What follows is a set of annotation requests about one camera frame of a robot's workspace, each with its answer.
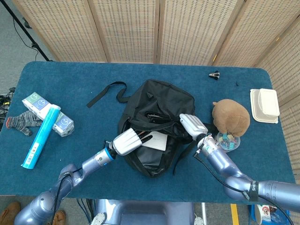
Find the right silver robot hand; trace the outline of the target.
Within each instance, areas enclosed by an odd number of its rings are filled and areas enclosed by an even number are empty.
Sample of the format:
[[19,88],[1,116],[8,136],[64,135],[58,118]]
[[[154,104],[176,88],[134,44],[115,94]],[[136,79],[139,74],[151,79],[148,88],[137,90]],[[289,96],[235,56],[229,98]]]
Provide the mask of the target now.
[[181,113],[180,122],[194,141],[198,136],[206,136],[208,133],[208,129],[195,115]]

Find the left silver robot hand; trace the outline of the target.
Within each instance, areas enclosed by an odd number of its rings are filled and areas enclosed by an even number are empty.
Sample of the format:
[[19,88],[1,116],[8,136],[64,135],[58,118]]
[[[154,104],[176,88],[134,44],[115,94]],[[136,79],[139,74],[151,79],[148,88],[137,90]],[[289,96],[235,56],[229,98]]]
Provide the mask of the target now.
[[144,131],[142,131],[142,133],[138,135],[132,128],[129,128],[128,130],[118,135],[110,143],[109,148],[114,150],[118,155],[124,156],[142,146],[142,144],[146,143],[152,138],[153,135],[144,135]]

